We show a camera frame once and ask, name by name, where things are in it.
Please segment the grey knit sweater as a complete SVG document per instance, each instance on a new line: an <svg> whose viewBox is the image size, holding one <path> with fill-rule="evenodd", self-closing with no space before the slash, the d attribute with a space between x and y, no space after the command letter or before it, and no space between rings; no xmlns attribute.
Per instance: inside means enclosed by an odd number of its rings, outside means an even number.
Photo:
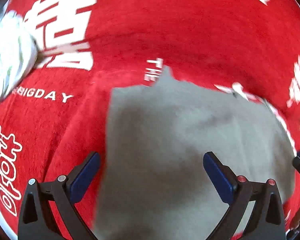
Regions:
<svg viewBox="0 0 300 240"><path fill-rule="evenodd" d="M227 210L203 168L212 151L235 174L293 194L294 156L268 104L176 80L111 91L99 239L206 239Z"/></svg>

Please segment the red wedding bedspread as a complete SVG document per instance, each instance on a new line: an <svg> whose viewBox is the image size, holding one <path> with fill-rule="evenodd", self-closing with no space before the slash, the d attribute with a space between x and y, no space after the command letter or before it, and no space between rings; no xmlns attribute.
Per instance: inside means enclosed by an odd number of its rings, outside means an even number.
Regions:
<svg viewBox="0 0 300 240"><path fill-rule="evenodd" d="M293 157L300 150L296 0L8 0L9 11L38 49L0 103L0 226L9 239L18 238L29 180L67 175L90 152L101 166L75 207L94 234L111 91L151 87L165 68L178 81L268 104ZM300 208L295 170L294 183L282 200L285 227Z"/></svg>

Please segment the white floral quilt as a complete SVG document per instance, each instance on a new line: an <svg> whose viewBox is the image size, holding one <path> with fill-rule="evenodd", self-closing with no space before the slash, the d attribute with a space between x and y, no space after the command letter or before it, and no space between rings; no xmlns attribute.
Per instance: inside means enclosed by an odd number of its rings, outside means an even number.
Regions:
<svg viewBox="0 0 300 240"><path fill-rule="evenodd" d="M22 16L9 11L0 19L0 103L30 73L37 55Z"/></svg>

